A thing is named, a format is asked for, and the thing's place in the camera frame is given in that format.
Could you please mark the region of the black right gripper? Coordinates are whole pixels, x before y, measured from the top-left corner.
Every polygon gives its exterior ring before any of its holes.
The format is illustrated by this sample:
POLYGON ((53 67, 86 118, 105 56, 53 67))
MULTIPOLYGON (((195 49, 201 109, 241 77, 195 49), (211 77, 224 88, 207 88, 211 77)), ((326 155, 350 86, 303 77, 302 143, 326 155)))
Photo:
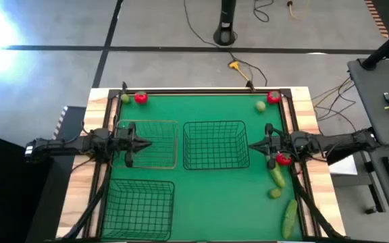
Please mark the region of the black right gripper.
POLYGON ((272 124, 266 124, 265 138, 263 138, 259 142, 250 144, 249 148, 258 151, 262 154, 270 155, 274 159, 276 159, 276 155, 278 153, 289 153, 291 155, 291 152, 286 148, 285 139, 286 136, 283 132, 275 129, 272 124))

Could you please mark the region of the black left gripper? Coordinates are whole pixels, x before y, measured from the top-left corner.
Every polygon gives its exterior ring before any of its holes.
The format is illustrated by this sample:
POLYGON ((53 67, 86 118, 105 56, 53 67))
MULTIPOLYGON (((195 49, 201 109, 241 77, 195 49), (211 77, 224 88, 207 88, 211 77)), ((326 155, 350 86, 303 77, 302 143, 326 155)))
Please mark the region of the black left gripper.
MULTIPOLYGON (((127 126, 118 128, 115 137, 117 138, 117 154, 121 155, 124 152, 124 164, 126 167, 133 166, 133 149, 134 149, 134 135, 136 134, 136 125, 134 122, 129 122, 127 126)), ((135 151, 139 152, 152 145, 150 140, 136 136, 135 151)))

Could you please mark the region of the red toy tomato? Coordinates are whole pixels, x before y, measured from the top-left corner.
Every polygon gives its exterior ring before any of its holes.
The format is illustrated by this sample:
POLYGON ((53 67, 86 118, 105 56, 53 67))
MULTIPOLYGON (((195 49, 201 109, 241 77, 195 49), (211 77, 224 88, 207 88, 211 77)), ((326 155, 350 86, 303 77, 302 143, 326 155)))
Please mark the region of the red toy tomato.
POLYGON ((292 155, 289 153, 278 153, 276 155, 276 161, 281 166, 288 166, 292 164, 292 155))
POLYGON ((271 105, 278 104, 282 100, 282 95, 279 91, 273 90, 267 94, 267 102, 271 105))
POLYGON ((149 96, 146 92, 136 92, 134 94, 134 100, 137 104, 144 105, 148 102, 149 96))

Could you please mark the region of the green toy cucumber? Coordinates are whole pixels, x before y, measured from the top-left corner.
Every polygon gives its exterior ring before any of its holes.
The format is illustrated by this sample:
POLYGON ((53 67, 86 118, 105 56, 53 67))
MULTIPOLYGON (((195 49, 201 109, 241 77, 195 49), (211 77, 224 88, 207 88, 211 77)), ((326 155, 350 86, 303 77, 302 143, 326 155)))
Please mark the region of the green toy cucumber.
POLYGON ((283 220, 282 220, 282 237, 289 238, 291 237, 296 221, 296 213, 298 209, 298 203, 295 199, 292 199, 288 202, 286 207, 283 220))
POLYGON ((284 188, 286 186, 286 182, 278 162, 270 155, 266 155, 265 160, 267 162, 267 168, 276 185, 279 188, 284 188))

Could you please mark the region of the green table mat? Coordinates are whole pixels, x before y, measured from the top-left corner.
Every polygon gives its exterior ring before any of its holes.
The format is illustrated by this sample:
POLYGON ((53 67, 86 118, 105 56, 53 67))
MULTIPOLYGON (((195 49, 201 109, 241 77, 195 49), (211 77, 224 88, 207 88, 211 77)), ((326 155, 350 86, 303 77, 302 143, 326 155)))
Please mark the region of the green table mat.
POLYGON ((173 169, 124 167, 116 155, 110 181, 161 180, 175 185, 172 234, 169 241, 261 241, 282 239, 282 220, 288 202, 295 198, 287 167, 281 169, 286 186, 280 198, 263 154, 249 148, 260 141, 264 127, 284 127, 279 105, 256 110, 263 94, 152 95, 144 105, 123 104, 122 119, 178 122, 178 155, 173 169), (250 165, 246 169, 187 170, 183 166, 183 126, 186 122, 243 121, 247 130, 250 165))

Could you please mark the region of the grey side desk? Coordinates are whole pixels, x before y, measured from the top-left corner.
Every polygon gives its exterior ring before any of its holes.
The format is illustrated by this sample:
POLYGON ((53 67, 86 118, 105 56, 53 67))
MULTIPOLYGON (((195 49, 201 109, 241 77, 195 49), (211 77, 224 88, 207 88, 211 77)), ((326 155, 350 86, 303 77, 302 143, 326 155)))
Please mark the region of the grey side desk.
POLYGON ((381 60, 372 70, 363 69, 359 60, 348 62, 347 67, 376 140, 381 144, 369 156, 389 206, 389 175, 382 161, 383 157, 389 157, 389 102, 384 96, 389 94, 389 59, 381 60))

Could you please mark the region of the black floor stand pole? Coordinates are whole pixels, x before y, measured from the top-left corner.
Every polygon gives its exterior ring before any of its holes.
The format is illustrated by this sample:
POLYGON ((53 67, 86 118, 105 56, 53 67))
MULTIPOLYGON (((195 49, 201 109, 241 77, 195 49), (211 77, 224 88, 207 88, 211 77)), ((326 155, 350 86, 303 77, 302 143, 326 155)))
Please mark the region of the black floor stand pole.
POLYGON ((219 24, 213 34, 213 40, 220 46, 230 46, 236 40, 233 31, 236 0, 221 0, 219 24))

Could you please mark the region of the black cabinet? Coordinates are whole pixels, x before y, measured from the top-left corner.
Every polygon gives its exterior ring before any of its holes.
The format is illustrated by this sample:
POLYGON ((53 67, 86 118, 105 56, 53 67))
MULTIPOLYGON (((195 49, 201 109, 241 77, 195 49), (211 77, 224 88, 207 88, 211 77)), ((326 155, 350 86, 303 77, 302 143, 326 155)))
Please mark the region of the black cabinet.
POLYGON ((0 139, 0 243, 44 243, 57 236, 74 157, 30 164, 24 151, 0 139))

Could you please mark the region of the black desk pole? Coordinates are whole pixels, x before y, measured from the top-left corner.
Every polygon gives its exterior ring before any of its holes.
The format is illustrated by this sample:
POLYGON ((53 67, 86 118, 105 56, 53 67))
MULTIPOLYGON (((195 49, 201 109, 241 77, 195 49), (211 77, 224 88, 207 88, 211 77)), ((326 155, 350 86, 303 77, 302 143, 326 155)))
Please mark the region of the black desk pole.
POLYGON ((389 55, 389 39, 380 46, 367 59, 360 61, 360 65, 365 70, 372 70, 376 64, 389 55))

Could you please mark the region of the striped floor strip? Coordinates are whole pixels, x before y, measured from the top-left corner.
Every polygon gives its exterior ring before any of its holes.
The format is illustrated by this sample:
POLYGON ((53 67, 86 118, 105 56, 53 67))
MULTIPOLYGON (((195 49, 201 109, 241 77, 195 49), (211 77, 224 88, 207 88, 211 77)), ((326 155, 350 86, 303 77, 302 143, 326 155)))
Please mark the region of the striped floor strip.
POLYGON ((384 38, 389 38, 389 34, 388 34, 388 31, 377 11, 377 9, 375 8, 375 5, 373 4, 373 1, 372 0, 364 0, 374 22, 375 22, 375 25, 377 26, 378 30, 380 31, 380 34, 382 37, 384 38))

